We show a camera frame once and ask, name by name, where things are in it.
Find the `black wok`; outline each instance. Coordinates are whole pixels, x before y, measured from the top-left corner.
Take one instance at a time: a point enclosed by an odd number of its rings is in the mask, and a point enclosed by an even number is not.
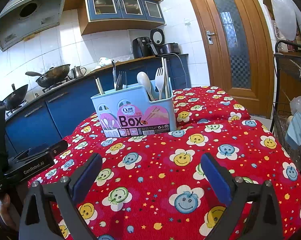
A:
[[[36,77],[40,76],[36,82],[42,88],[51,87],[54,84],[62,82],[70,71],[70,64],[61,65],[58,67],[50,68],[46,73],[40,74],[37,72],[26,72],[25,75]]]
[[[14,84],[12,85],[13,92],[7,96],[3,101],[0,101],[0,106],[5,105],[6,111],[10,111],[19,106],[20,103],[24,100],[28,85],[24,85],[19,89],[15,90]]]

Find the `range hood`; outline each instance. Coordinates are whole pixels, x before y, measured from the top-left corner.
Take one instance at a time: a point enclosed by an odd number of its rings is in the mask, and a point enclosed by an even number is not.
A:
[[[65,0],[11,0],[0,14],[0,49],[59,25]]]

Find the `glass cabinet door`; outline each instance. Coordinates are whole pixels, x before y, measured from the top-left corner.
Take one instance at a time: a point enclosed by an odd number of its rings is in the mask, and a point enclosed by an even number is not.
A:
[[[149,21],[165,23],[163,14],[158,3],[150,0],[143,0],[146,18]]]
[[[146,20],[141,0],[119,0],[123,18]]]
[[[90,20],[122,18],[118,0],[87,0]]]

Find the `floral tablecloth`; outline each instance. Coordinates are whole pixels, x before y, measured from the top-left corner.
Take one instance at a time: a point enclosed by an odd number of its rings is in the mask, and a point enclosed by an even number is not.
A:
[[[174,92],[180,130],[131,138],[105,138],[96,114],[65,137],[68,150],[35,179],[52,183],[70,176],[99,153],[103,167],[85,201],[83,219],[99,240],[204,239],[225,210],[200,165],[210,152],[233,176],[261,184],[271,180],[279,202],[284,239],[301,227],[301,176],[273,135],[217,87]],[[236,239],[251,203],[230,239]],[[56,204],[63,236],[71,240]]]

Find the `checkered glass pattern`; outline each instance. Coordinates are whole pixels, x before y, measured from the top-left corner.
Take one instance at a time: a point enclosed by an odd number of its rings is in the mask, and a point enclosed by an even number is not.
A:
[[[234,0],[214,0],[223,24],[230,57],[232,86],[251,88],[251,70],[246,34]]]

